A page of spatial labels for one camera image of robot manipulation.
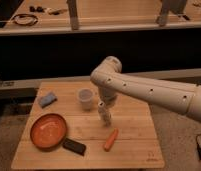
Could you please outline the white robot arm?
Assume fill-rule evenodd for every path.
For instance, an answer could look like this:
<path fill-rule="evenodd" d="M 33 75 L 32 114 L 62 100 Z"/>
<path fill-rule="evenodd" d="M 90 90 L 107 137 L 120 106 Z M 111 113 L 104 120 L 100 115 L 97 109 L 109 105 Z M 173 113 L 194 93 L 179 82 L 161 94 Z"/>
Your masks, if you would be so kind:
<path fill-rule="evenodd" d="M 117 57 L 106 57 L 91 73 L 100 99 L 107 105 L 117 92 L 149 102 L 201 123 L 201 85 L 122 74 Z"/>

